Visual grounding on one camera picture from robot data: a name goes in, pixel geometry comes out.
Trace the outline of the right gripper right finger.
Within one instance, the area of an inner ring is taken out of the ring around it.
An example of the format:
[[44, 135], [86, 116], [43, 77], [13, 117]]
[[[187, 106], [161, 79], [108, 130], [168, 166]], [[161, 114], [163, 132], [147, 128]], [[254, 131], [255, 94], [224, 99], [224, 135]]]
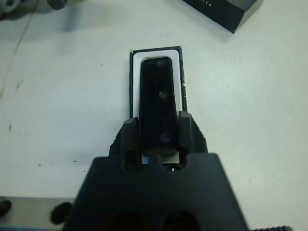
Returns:
[[180, 111], [178, 125], [180, 154], [207, 153], [206, 139], [190, 113]]

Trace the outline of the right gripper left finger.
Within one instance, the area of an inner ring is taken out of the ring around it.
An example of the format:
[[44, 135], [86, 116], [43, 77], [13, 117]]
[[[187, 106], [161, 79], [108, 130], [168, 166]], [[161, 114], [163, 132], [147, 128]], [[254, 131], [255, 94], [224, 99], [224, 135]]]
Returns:
[[137, 117], [126, 120], [110, 146], [109, 157], [118, 158], [126, 170], [142, 167]]

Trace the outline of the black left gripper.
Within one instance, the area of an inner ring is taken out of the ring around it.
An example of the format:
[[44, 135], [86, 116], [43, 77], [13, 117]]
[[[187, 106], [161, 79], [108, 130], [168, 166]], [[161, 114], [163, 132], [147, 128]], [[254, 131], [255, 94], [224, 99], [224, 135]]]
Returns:
[[60, 10], [66, 5], [66, 0], [47, 0], [48, 5], [54, 10]]

